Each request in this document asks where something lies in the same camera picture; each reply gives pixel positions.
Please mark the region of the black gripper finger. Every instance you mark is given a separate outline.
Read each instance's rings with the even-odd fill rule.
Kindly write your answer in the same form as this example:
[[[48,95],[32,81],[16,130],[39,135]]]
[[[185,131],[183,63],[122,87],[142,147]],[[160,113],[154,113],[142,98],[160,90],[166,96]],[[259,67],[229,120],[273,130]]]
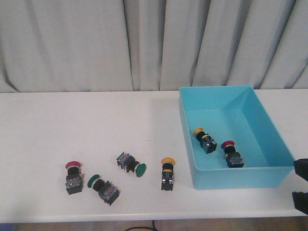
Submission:
[[[301,159],[295,160],[294,169],[295,169],[295,173],[298,176],[308,181],[308,159],[307,158],[301,158]]]
[[[294,207],[298,211],[308,214],[308,193],[292,192]]]

